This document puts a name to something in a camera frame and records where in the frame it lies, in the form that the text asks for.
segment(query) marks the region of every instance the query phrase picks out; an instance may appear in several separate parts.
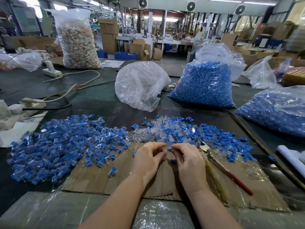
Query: white tube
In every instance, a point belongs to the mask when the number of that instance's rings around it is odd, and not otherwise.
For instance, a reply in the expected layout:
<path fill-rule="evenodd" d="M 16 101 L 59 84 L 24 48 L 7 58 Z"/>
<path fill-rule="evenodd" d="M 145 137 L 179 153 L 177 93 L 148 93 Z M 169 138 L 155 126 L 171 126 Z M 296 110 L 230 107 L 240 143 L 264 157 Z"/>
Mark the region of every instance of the white tube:
<path fill-rule="evenodd" d="M 287 161 L 290 162 L 291 165 L 305 178 L 305 165 L 298 159 L 296 158 L 290 150 L 284 146 L 284 145 L 279 145 L 278 146 L 278 151 L 287 159 Z"/>

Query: blue container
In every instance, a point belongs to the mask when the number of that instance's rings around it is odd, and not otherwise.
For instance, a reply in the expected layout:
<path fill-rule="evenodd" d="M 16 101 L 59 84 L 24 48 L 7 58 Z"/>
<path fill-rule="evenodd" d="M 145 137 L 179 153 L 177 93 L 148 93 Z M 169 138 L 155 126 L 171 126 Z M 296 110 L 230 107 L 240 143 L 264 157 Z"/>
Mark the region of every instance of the blue container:
<path fill-rule="evenodd" d="M 99 58 L 104 58 L 104 59 L 108 58 L 107 51 L 99 50 L 99 51 L 96 51 L 96 53 L 97 53 L 97 57 L 99 57 Z"/>
<path fill-rule="evenodd" d="M 166 44 L 165 51 L 169 51 L 171 49 L 173 49 L 173 44 Z"/>
<path fill-rule="evenodd" d="M 114 53 L 114 59 L 120 60 L 137 60 L 138 54 L 137 53 L 129 53 L 129 52 L 116 52 Z"/>

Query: red handle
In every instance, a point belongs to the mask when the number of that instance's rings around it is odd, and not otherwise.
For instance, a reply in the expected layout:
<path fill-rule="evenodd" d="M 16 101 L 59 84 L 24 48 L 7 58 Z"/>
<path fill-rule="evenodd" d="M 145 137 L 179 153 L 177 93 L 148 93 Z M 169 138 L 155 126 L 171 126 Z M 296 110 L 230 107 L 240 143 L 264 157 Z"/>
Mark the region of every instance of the red handle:
<path fill-rule="evenodd" d="M 247 194 L 249 194 L 250 196 L 253 195 L 252 190 L 250 190 L 245 184 L 242 183 L 241 180 L 239 180 L 234 174 L 230 173 L 231 178 L 233 179 L 233 181 L 240 187 L 242 188 Z"/>

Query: bag of blue plastic parts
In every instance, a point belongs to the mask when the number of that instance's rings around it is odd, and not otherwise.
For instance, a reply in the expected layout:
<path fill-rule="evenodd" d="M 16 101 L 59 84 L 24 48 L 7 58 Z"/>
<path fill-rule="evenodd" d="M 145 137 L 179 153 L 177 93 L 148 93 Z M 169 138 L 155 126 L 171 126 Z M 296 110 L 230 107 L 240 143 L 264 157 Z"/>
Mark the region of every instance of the bag of blue plastic parts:
<path fill-rule="evenodd" d="M 305 137 L 305 86 L 258 92 L 236 113 L 270 129 Z"/>
<path fill-rule="evenodd" d="M 211 43 L 196 52 L 186 64 L 177 87 L 167 96 L 190 103 L 235 108 L 231 81 L 247 65 L 241 54 L 232 53 L 224 43 Z"/>

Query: fan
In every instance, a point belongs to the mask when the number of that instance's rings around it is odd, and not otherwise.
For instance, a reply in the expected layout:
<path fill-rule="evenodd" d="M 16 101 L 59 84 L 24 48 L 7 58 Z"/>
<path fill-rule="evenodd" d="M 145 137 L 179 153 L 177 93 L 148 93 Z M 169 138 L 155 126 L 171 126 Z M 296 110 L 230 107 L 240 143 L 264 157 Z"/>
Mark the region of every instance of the fan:
<path fill-rule="evenodd" d="M 138 0 L 138 1 L 139 1 L 139 8 L 148 9 L 148 7 L 147 7 L 148 1 L 147 0 Z"/>
<path fill-rule="evenodd" d="M 196 2 L 192 1 L 192 0 L 188 0 L 186 7 L 185 7 L 185 11 L 194 12 L 195 7 L 196 7 Z"/>
<path fill-rule="evenodd" d="M 247 4 L 238 4 L 234 10 L 235 15 L 242 15 L 242 13 L 246 10 Z"/>

